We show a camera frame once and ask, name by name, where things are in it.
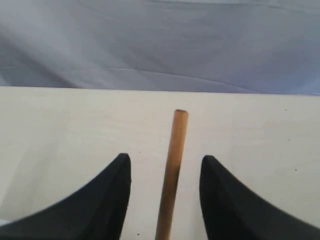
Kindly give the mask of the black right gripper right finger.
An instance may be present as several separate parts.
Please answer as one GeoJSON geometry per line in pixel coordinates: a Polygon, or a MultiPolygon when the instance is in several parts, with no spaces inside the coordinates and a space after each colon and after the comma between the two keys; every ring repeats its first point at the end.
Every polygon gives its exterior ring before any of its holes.
{"type": "Polygon", "coordinates": [[[214,156],[202,159],[202,218],[209,240],[318,240],[320,229],[275,207],[239,181],[214,156]]]}

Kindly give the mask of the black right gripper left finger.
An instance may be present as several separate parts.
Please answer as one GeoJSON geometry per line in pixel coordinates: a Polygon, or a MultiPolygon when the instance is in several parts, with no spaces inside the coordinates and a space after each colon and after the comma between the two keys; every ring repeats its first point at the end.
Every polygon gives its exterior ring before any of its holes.
{"type": "Polygon", "coordinates": [[[54,205],[2,225],[2,240],[118,240],[131,192],[131,159],[120,153],[82,188],[54,205]]]}

